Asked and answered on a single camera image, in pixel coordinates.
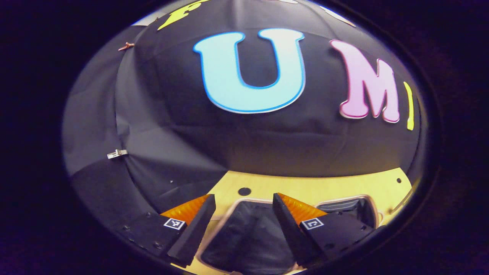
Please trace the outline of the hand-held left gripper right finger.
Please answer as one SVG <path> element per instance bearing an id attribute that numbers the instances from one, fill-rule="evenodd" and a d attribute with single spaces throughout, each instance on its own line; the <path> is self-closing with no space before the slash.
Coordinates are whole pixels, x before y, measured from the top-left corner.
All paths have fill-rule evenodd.
<path id="1" fill-rule="evenodd" d="M 282 193 L 272 209 L 296 263 L 312 268 L 349 255 L 374 228 L 344 212 L 325 212 Z"/>

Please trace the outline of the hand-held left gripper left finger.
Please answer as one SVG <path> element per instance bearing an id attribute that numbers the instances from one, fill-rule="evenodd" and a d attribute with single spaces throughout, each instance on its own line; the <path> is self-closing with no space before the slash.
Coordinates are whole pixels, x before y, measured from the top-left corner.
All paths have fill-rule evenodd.
<path id="1" fill-rule="evenodd" d="M 186 268 L 198 251 L 215 209 L 215 195 L 206 194 L 161 214 L 147 212 L 115 229 L 150 255 Z"/>

